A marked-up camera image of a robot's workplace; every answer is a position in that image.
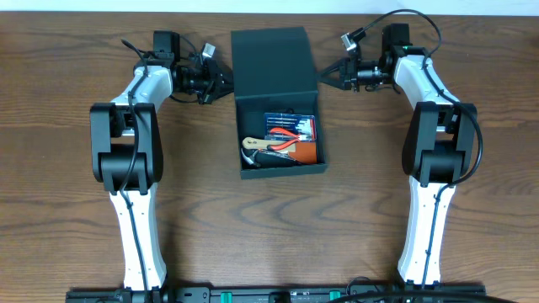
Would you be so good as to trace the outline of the dark green box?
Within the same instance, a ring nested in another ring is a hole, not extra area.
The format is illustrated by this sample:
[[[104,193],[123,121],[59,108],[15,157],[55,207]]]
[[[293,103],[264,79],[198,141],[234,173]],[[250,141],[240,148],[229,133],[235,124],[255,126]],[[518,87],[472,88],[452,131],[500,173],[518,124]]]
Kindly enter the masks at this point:
[[[323,173],[328,167],[318,84],[307,33],[302,27],[246,29],[231,32],[237,139],[262,139],[265,115],[301,114],[314,117],[317,160],[297,165],[291,160],[257,154],[258,166],[241,161],[242,179]]]

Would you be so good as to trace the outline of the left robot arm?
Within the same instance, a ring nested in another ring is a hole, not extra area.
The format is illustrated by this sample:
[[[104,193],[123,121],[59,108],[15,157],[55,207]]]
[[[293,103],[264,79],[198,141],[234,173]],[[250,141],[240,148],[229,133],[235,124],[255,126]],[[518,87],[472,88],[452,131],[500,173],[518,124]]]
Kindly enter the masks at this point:
[[[153,48],[134,51],[138,61],[125,90],[89,112],[92,169],[115,208],[125,261],[125,288],[136,293],[161,290],[167,269],[158,242],[156,198],[164,159],[157,112],[179,93],[206,105],[233,91],[231,74],[204,44],[182,56],[185,37],[167,30],[153,34]]]

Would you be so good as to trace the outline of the small claw hammer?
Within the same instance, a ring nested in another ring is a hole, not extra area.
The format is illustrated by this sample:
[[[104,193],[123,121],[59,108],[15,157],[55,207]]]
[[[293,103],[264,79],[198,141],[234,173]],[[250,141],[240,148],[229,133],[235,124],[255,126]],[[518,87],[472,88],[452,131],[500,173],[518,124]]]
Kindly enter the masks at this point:
[[[268,151],[265,149],[246,149],[241,150],[243,160],[255,168],[291,166],[296,164],[296,160],[287,154],[277,151]]]

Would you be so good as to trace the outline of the blue drill bit case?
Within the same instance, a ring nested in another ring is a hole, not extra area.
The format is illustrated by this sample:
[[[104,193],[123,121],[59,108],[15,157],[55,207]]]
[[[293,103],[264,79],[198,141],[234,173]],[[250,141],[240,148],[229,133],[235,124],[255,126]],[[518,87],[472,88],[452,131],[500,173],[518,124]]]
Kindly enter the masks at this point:
[[[265,113],[266,140],[286,141],[295,136],[301,136],[302,141],[313,142],[317,139],[316,119],[314,115]],[[281,128],[292,133],[292,136],[271,132],[274,128]]]

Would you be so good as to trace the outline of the red handled pliers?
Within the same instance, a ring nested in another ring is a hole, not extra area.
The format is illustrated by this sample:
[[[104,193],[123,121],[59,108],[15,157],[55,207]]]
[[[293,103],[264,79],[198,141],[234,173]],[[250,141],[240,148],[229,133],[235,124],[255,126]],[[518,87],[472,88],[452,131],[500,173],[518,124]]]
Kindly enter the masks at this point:
[[[271,151],[280,151],[280,150],[286,149],[288,146],[291,146],[297,142],[307,141],[309,139],[308,135],[295,134],[295,133],[290,132],[289,130],[286,130],[280,127],[275,127],[271,129],[269,132],[270,134],[284,135],[284,136],[289,136],[291,138],[285,143],[281,143],[279,145],[268,145],[268,149]]]

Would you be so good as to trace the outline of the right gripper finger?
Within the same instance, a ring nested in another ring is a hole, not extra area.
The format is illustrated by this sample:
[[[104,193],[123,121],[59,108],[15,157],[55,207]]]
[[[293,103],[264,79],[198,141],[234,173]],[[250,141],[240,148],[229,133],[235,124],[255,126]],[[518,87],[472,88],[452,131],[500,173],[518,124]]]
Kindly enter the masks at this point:
[[[331,78],[331,77],[319,77],[318,78],[318,81],[323,83],[323,84],[327,84],[333,88],[338,88],[340,90],[349,90],[350,89],[350,84],[348,82],[346,82],[345,80],[341,80],[341,79],[335,79],[335,78]]]
[[[344,75],[347,72],[347,66],[349,63],[349,58],[341,58],[330,66],[324,68],[322,71],[318,72],[319,77],[329,77],[331,74],[337,72],[340,76]]]

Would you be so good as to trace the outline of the orange scraper wooden handle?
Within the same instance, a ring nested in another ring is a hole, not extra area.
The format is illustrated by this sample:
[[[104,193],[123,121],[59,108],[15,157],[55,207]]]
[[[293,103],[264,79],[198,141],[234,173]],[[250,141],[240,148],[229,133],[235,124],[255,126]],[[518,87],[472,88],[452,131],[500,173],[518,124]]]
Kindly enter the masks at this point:
[[[268,150],[268,145],[279,145],[286,141],[263,140],[253,137],[246,137],[242,141],[242,147],[246,149],[265,149]],[[272,151],[287,154],[301,164],[316,164],[318,162],[317,144],[315,142],[300,141],[286,149],[280,151]]]

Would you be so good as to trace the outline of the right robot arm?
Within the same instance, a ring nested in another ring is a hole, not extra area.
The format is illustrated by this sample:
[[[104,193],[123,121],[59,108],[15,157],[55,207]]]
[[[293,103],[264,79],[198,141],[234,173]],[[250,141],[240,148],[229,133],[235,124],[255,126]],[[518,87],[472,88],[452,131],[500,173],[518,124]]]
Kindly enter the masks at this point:
[[[477,109],[462,104],[446,90],[431,54],[411,43],[407,24],[389,24],[382,31],[382,55],[361,56],[366,30],[342,35],[348,57],[318,73],[318,80],[341,90],[372,90],[388,84],[402,89],[413,110],[402,151],[411,195],[407,235],[398,261],[405,284],[439,284],[440,252],[446,216],[457,182],[470,166]]]

